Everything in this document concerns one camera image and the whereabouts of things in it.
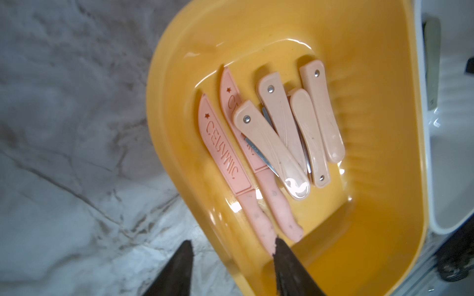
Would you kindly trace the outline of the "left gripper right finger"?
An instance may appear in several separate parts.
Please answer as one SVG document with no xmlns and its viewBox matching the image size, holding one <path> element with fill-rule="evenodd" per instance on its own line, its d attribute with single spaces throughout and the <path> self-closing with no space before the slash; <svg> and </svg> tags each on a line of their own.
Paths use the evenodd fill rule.
<svg viewBox="0 0 474 296">
<path fill-rule="evenodd" d="M 325 296 L 284 240 L 275 239 L 274 269 L 279 296 Z"/>
</svg>

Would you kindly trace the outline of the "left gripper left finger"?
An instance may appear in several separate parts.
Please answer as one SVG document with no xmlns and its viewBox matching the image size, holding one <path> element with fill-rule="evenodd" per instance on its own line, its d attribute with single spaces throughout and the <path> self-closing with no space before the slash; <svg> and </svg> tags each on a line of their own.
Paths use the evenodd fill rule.
<svg viewBox="0 0 474 296">
<path fill-rule="evenodd" d="M 184 240 L 143 295 L 190 296 L 193 260 L 192 242 Z"/>
</svg>

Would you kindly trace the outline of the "yellow plastic bin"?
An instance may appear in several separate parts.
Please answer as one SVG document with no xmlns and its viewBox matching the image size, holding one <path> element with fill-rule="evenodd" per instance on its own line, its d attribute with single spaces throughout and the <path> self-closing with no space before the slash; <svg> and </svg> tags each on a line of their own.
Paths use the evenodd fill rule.
<svg viewBox="0 0 474 296">
<path fill-rule="evenodd" d="M 329 296 L 388 296 L 427 233 L 410 1 L 191 1 L 146 93 L 164 168 L 242 293 L 276 243 Z"/>
</svg>

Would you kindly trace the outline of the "pink folding knife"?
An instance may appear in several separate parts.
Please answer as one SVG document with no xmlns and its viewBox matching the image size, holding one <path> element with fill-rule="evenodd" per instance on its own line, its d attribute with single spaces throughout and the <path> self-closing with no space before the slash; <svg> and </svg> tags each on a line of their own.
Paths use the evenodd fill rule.
<svg viewBox="0 0 474 296">
<path fill-rule="evenodd" d="M 312 183 L 318 188 L 326 187 L 331 179 L 312 99 L 302 88 L 293 89 L 288 96 L 293 116 L 305 142 Z"/>
<path fill-rule="evenodd" d="M 325 66 L 313 60 L 299 68 L 303 88 L 308 92 L 316 113 L 327 160 L 340 163 L 346 154 L 328 93 Z"/>
<path fill-rule="evenodd" d="M 301 138 L 280 74 L 274 72 L 260 79 L 257 84 L 257 93 L 280 139 L 296 159 L 302 171 L 308 174 Z"/>
<path fill-rule="evenodd" d="M 303 200 L 310 195 L 311 184 L 306 173 L 251 101 L 237 107 L 233 123 L 273 167 L 291 197 Z"/>
</svg>

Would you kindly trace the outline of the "long pink sheathed knife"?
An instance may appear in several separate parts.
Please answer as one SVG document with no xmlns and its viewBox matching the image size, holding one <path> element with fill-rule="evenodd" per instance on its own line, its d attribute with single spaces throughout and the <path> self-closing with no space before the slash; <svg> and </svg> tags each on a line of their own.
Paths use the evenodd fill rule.
<svg viewBox="0 0 474 296">
<path fill-rule="evenodd" d="M 275 253 L 277 234 L 269 217 L 259 207 L 256 189 L 224 132 L 206 94 L 198 106 L 198 127 L 201 138 L 234 193 L 259 242 L 270 256 Z"/>
</svg>

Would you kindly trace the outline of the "white plastic bin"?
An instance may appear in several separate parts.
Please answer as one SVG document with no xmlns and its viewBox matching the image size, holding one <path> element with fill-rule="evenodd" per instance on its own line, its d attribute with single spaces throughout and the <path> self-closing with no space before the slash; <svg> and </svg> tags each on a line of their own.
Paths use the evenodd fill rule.
<svg viewBox="0 0 474 296">
<path fill-rule="evenodd" d="M 474 4 L 414 1 L 430 229 L 451 234 L 474 212 Z M 428 110 L 423 24 L 441 22 L 437 107 Z"/>
</svg>

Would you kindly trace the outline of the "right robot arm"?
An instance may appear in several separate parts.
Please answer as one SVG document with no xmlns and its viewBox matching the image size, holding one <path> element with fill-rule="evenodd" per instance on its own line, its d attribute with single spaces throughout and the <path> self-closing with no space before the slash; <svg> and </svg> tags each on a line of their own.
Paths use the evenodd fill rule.
<svg viewBox="0 0 474 296">
<path fill-rule="evenodd" d="M 465 279 L 474 270 L 474 216 L 471 216 L 435 253 L 443 281 Z"/>
</svg>

